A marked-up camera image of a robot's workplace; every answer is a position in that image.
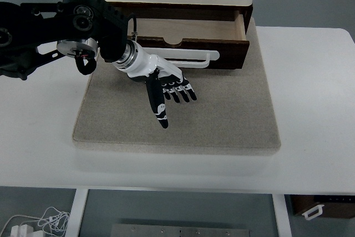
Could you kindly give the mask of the black white robotic hand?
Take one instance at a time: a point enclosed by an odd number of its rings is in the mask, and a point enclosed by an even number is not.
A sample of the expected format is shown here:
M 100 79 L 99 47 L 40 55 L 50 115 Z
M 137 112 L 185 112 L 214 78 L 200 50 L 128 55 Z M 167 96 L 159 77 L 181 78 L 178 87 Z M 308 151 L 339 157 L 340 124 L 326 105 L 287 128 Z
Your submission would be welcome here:
M 127 41 L 123 56 L 114 65 L 131 80 L 145 84 L 151 109 L 164 129 L 169 125 L 166 99 L 177 103 L 180 98 L 185 102 L 197 100 L 181 69 L 156 54 L 147 53 L 136 41 Z

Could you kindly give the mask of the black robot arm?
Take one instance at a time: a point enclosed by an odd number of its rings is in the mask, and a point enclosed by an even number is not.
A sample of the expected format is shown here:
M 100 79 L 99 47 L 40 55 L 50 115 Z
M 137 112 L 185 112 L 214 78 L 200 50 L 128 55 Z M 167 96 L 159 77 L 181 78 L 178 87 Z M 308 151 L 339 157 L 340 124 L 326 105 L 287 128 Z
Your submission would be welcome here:
M 62 0 L 57 3 L 1 2 L 1 75 L 26 80 L 38 67 L 61 57 L 75 59 L 78 71 L 92 73 L 94 53 L 77 43 L 93 39 L 108 63 L 120 59 L 127 44 L 128 23 L 105 0 Z

